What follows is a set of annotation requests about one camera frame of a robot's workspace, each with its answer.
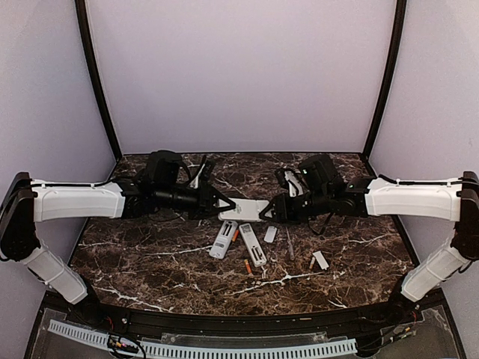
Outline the white remote with green buttons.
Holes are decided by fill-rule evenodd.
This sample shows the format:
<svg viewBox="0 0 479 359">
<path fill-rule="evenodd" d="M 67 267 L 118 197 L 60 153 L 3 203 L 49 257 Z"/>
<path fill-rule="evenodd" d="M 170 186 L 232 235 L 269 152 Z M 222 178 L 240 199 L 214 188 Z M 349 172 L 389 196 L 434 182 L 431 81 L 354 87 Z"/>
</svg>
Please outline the white remote with green buttons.
<svg viewBox="0 0 479 359">
<path fill-rule="evenodd" d="M 218 219 L 222 221 L 259 222 L 260 212 L 269 204 L 268 200 L 252 200 L 243 198 L 231 198 L 236 204 L 232 210 L 220 212 Z"/>
</svg>

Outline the white battery cover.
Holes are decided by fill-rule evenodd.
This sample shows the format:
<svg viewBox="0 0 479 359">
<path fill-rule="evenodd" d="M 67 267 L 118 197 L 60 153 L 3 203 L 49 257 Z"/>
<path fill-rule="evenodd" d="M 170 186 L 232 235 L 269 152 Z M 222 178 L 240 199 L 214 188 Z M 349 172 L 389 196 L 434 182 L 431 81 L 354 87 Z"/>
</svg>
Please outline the white battery cover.
<svg viewBox="0 0 479 359">
<path fill-rule="evenodd" d="M 278 232 L 278 228 L 275 226 L 268 226 L 266 229 L 265 236 L 263 237 L 263 240 L 266 243 L 273 243 L 276 237 L 276 234 Z"/>
<path fill-rule="evenodd" d="M 316 251 L 313 253 L 315 260 L 322 270 L 327 270 L 329 268 L 329 263 L 323 255 L 322 251 Z"/>
</svg>

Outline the white remote with battery compartment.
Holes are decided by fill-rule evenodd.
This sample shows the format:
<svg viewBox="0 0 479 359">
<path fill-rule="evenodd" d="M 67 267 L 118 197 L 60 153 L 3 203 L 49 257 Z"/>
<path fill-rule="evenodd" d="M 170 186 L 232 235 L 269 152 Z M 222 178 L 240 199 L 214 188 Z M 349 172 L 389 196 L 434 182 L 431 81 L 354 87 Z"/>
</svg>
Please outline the white remote with battery compartment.
<svg viewBox="0 0 479 359">
<path fill-rule="evenodd" d="M 224 221 L 209 251 L 212 258 L 224 259 L 225 254 L 232 243 L 235 232 L 238 229 L 236 221 Z"/>
</svg>

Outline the orange AA battery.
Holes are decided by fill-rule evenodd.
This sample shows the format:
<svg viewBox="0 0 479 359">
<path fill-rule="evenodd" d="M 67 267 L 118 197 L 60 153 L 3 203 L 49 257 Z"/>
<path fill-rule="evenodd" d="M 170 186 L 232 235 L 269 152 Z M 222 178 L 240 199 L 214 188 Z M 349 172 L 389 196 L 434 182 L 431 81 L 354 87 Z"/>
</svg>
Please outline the orange AA battery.
<svg viewBox="0 0 479 359">
<path fill-rule="evenodd" d="M 236 230 L 234 233 L 234 236 L 232 238 L 232 242 L 235 242 L 237 240 L 238 235 L 240 234 L 239 230 Z"/>
</svg>

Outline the clear handled screwdriver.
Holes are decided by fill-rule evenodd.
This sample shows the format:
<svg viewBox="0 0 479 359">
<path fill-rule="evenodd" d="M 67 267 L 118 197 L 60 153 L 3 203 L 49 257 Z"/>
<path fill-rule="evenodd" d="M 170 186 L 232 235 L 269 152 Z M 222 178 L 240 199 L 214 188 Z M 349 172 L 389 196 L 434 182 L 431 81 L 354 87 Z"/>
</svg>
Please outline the clear handled screwdriver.
<svg viewBox="0 0 479 359">
<path fill-rule="evenodd" d="M 287 234 L 287 250 L 288 250 L 288 255 L 291 261 L 295 259 L 295 254 L 294 254 L 294 249 L 293 249 L 293 242 L 290 237 L 290 232 L 288 229 L 286 229 L 286 234 Z"/>
</svg>

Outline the white remote with QR label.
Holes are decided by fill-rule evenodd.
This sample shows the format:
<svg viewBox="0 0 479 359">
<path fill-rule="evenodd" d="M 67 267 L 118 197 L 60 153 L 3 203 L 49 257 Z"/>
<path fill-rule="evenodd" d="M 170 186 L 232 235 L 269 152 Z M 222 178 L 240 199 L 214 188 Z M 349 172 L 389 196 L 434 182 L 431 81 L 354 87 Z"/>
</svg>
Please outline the white remote with QR label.
<svg viewBox="0 0 479 359">
<path fill-rule="evenodd" d="M 239 231 L 250 254 L 254 267 L 257 268 L 266 265 L 266 255 L 257 240 L 252 226 L 250 224 L 241 224 L 239 225 Z"/>
</svg>

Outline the orange battery of QR remote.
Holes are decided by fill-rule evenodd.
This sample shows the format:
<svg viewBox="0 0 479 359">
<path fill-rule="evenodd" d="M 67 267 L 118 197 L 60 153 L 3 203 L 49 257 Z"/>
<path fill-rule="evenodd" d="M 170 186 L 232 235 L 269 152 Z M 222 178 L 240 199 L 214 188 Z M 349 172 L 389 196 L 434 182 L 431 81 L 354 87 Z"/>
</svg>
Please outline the orange battery of QR remote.
<svg viewBox="0 0 479 359">
<path fill-rule="evenodd" d="M 251 266 L 249 264 L 249 261 L 247 259 L 244 259 L 245 267 L 248 272 L 248 275 L 252 274 Z"/>
</svg>

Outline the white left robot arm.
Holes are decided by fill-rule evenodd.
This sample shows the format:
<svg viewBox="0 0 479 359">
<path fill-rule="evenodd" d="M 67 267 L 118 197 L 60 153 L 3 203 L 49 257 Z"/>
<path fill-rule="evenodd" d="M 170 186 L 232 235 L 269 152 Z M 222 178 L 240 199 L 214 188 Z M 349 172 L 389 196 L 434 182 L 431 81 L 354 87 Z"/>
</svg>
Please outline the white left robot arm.
<svg viewBox="0 0 479 359">
<path fill-rule="evenodd" d="M 195 186 L 145 176 L 106 182 L 48 182 L 18 173 L 1 204 L 1 260 L 22 263 L 90 326 L 106 319 L 105 308 L 85 279 L 37 235 L 37 225 L 83 218 L 134 219 L 161 209 L 185 212 L 192 220 L 235 209 L 233 200 L 206 180 Z"/>
</svg>

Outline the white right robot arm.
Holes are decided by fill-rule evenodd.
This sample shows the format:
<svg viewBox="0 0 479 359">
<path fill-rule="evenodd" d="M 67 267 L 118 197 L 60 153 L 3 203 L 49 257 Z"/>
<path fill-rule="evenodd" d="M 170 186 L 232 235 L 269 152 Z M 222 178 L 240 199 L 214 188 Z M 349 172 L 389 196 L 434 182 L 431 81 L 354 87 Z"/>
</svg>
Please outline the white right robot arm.
<svg viewBox="0 0 479 359">
<path fill-rule="evenodd" d="M 411 303 L 478 260 L 478 178 L 466 171 L 459 178 L 414 181 L 316 175 L 303 170 L 306 191 L 275 196 L 260 211 L 264 221 L 305 223 L 319 215 L 368 217 L 398 215 L 438 218 L 454 223 L 453 233 L 400 283 L 400 294 L 382 308 L 382 318 L 396 325 L 409 315 Z"/>
</svg>

